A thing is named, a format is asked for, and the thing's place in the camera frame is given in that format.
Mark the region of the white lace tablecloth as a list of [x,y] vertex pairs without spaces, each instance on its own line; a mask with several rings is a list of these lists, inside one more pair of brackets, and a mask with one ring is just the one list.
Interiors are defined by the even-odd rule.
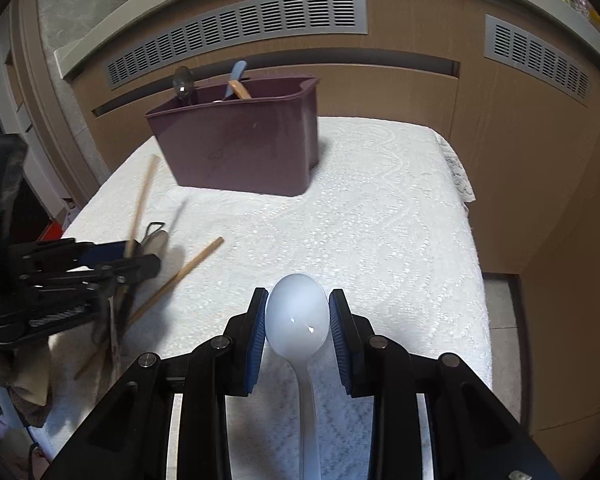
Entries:
[[[449,144],[425,127],[376,119],[318,120],[320,163],[296,197],[178,186],[160,162],[144,212],[166,222],[169,245],[158,276],[143,284],[141,306],[212,240],[223,245],[123,338],[125,366],[153,351],[194,350],[244,312],[257,287],[303,273],[326,295],[341,288],[353,313],[407,351],[458,354],[492,386],[489,315],[464,199]],[[129,234],[151,154],[146,141],[102,185],[65,236],[94,243]],[[95,351],[91,325],[50,338],[53,407],[31,430],[53,459],[91,411],[100,364],[74,374]],[[313,379],[323,479],[366,479],[373,399],[351,399],[341,385],[330,337],[314,356]],[[234,479],[299,479],[298,387],[286,361],[265,347],[248,398],[226,401]]]

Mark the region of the light blue handled scoop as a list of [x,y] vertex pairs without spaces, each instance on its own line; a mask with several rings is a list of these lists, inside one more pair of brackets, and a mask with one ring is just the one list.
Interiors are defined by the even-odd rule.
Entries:
[[231,81],[240,81],[242,75],[245,73],[247,68],[247,62],[244,60],[239,60],[234,63],[232,70],[230,71],[230,76],[228,77],[228,85],[225,88],[224,99],[229,99],[234,96],[234,89],[230,85]]

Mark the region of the white plastic spoon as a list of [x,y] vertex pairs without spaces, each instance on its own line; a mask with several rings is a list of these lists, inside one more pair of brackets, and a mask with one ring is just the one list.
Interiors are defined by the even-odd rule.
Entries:
[[323,287],[306,274],[289,274],[273,287],[265,307],[268,344],[296,374],[299,393],[299,477],[321,478],[316,408],[309,362],[324,346],[330,327]]

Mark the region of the brown wooden spoon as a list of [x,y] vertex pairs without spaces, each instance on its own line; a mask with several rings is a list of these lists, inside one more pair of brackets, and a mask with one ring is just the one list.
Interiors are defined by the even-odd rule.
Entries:
[[228,85],[233,90],[234,95],[240,100],[250,100],[251,94],[239,80],[230,80]]

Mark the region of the long grey vent grille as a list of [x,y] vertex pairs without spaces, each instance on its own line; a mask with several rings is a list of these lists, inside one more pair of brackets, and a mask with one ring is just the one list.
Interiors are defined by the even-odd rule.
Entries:
[[275,38],[366,35],[366,0],[245,0],[159,30],[104,64],[117,89],[175,62]]

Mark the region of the light wooden chopstick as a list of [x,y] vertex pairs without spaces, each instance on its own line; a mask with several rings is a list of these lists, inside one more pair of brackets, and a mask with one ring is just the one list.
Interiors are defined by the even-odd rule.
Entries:
[[155,174],[157,172],[157,168],[160,162],[160,157],[158,155],[152,154],[149,159],[147,170],[145,177],[143,178],[142,186],[140,187],[140,192],[138,193],[136,207],[134,211],[133,221],[131,223],[131,229],[129,232],[128,239],[125,243],[123,257],[125,259],[131,258],[135,252],[135,237],[137,236],[138,229],[140,228],[140,220],[142,220],[144,210],[146,207],[146,203],[148,200],[148,195],[151,189],[152,182],[154,182]]

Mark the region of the maroon plastic utensil caddy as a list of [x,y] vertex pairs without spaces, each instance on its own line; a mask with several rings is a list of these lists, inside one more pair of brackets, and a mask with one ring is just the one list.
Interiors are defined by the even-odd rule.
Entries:
[[145,117],[178,185],[298,196],[318,164],[318,79],[252,77],[250,98],[224,101],[226,84],[197,88],[197,103],[170,99]]

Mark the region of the short grey vent grille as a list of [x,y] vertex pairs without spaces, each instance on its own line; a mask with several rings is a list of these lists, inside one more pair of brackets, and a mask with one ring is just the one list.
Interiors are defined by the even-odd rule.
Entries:
[[538,78],[585,104],[590,77],[578,62],[531,32],[486,14],[484,56]]

